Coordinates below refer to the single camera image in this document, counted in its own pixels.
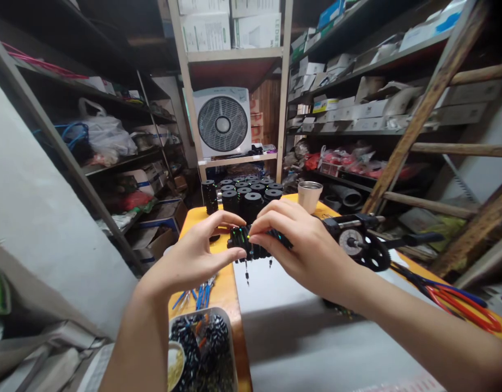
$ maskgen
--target forearm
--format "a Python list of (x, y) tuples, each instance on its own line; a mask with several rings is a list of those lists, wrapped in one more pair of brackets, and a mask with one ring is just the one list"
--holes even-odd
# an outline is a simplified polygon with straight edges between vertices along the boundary
[(127, 306), (100, 392), (166, 391), (169, 296), (139, 286)]
[(351, 309), (375, 321), (448, 391), (502, 390), (502, 341), (363, 269)]

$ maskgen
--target left hand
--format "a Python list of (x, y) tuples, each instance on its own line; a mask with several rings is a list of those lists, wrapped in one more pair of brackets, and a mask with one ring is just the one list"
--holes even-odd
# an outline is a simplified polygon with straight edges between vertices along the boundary
[(140, 280), (139, 288), (154, 298), (199, 287), (226, 265), (246, 257), (246, 251), (242, 248), (211, 254), (209, 237), (228, 234), (230, 229), (245, 224), (241, 217), (231, 212), (215, 212), (193, 226), (151, 267)]

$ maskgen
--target hand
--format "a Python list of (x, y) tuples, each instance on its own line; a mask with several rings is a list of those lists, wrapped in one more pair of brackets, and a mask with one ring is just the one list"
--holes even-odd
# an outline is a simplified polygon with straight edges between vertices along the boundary
[[(265, 234), (276, 229), (291, 244), (285, 248), (276, 238)], [(328, 233), (322, 222), (289, 200), (269, 203), (253, 223), (251, 243), (267, 249), (284, 270), (309, 291), (329, 301), (347, 306), (355, 276), (367, 268), (356, 264)]]
[(153, 297), (170, 296), (174, 292), (200, 286), (229, 263), (246, 257), (246, 251), (242, 248), (211, 254), (209, 237), (228, 234), (231, 228), (245, 224), (238, 215), (222, 210), (215, 212), (193, 226), (142, 277), (139, 285)]

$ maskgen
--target small bowl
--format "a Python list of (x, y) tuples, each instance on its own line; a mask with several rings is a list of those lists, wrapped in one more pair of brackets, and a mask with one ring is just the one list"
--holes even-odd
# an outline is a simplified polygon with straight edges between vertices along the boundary
[(179, 383), (180, 378), (182, 377), (182, 373), (184, 372), (184, 365), (186, 364), (186, 354), (184, 352), (184, 348), (180, 343), (170, 340), (168, 344), (168, 377), (169, 377), (169, 370), (176, 363), (176, 357), (179, 352), (182, 352), (182, 358), (183, 358), (182, 369), (180, 369), (180, 377), (176, 379), (174, 384), (170, 385), (170, 388), (168, 388), (169, 391), (172, 391)]

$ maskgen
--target fan grille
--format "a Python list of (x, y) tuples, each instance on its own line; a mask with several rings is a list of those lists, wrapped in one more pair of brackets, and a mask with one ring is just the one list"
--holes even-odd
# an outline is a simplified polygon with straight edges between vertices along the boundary
[[(220, 132), (216, 121), (220, 117), (229, 120), (229, 130)], [(198, 130), (204, 143), (215, 151), (231, 151), (242, 144), (247, 133), (247, 117), (244, 109), (232, 98), (219, 96), (210, 99), (198, 115)]]

